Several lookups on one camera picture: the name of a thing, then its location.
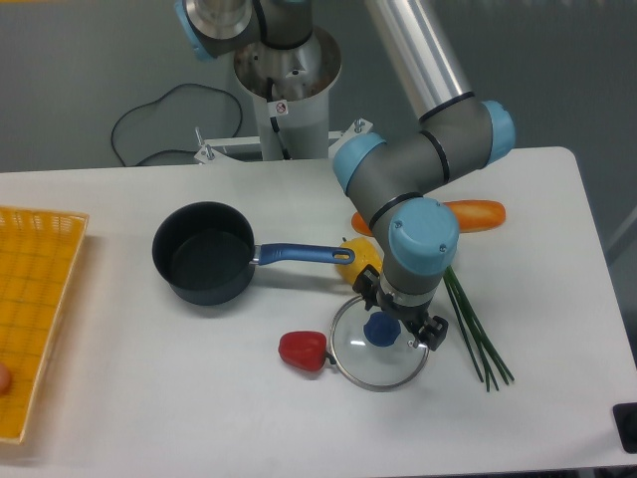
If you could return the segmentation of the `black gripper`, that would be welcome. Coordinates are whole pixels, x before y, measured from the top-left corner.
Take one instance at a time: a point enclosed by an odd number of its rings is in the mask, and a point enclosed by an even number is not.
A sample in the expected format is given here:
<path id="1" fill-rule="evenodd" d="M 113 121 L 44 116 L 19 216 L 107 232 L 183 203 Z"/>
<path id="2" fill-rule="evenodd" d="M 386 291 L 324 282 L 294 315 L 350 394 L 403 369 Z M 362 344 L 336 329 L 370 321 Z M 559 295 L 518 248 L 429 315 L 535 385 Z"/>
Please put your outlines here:
<path id="1" fill-rule="evenodd" d="M 378 305 L 391 318 L 402 322 L 431 352 L 436 352 L 445 341 L 449 323 L 442 317 L 428 315 L 430 291 L 420 295 L 403 293 L 386 280 L 379 280 L 379 272 L 373 265 L 366 265 L 356 276 L 352 290 L 362 298 L 365 309 Z"/>

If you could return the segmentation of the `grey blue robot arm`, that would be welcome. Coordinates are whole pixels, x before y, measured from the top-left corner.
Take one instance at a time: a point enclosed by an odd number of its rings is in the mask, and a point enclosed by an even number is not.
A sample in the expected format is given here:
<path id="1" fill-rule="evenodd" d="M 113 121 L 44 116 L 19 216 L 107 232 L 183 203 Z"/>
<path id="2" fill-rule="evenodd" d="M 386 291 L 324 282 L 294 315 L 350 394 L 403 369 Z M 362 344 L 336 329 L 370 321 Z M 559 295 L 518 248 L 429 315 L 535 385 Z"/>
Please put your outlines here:
<path id="1" fill-rule="evenodd" d="M 266 160 L 330 158 L 345 195 L 380 245 L 382 271 L 356 291 L 436 349 L 444 320 L 428 313 L 457 248 L 454 215 L 428 193 L 506 156 L 516 129 L 496 102 L 478 101 L 427 1 L 366 5 L 419 129 L 388 143 L 369 132 L 328 140 L 328 93 L 341 70 L 333 37 L 309 1 L 179 1 L 201 58 L 234 57 L 251 95 Z"/>

